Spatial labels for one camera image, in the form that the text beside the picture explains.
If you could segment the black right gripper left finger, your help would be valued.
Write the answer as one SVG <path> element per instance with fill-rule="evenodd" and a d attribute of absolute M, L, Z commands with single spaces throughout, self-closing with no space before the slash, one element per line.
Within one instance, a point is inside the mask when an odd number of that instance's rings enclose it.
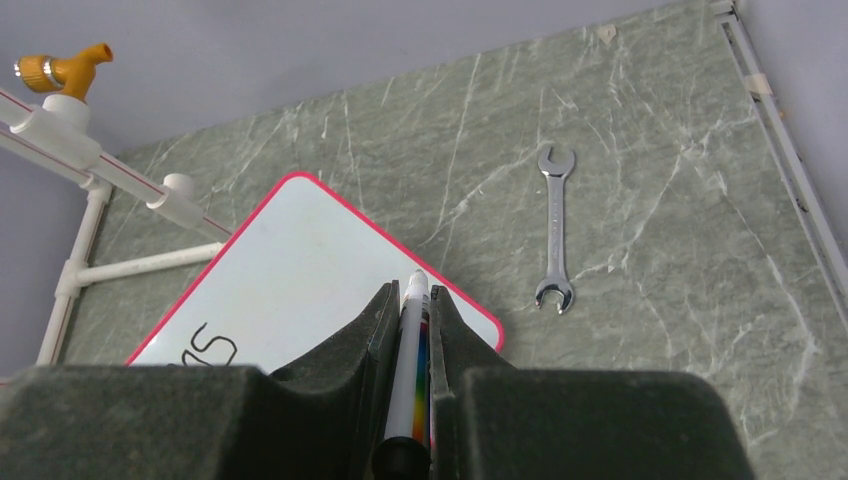
<path fill-rule="evenodd" d="M 5 479 L 360 479 L 398 325 L 399 286 L 265 373 L 234 366 L 53 366 L 1 393 Z"/>

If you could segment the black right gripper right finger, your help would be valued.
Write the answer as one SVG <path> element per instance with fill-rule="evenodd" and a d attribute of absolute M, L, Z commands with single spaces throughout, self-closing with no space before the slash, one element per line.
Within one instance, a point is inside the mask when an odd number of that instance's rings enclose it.
<path fill-rule="evenodd" d="M 438 479 L 751 479 L 717 391 L 676 371 L 521 369 L 431 291 Z"/>

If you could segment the black whiteboard marker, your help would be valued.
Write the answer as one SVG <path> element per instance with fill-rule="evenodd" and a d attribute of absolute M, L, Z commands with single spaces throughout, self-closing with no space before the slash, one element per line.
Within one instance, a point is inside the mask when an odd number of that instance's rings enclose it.
<path fill-rule="evenodd" d="M 427 479 L 430 475 L 429 304 L 428 276 L 417 270 L 402 298 L 388 409 L 372 456 L 376 479 Z"/>

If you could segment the red framed whiteboard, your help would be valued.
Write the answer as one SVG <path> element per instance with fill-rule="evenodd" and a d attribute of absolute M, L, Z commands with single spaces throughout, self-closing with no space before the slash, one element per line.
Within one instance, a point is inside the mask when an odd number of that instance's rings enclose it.
<path fill-rule="evenodd" d="M 317 177 L 285 176 L 133 352 L 139 365 L 266 372 L 355 319 L 416 270 L 446 279 Z"/>

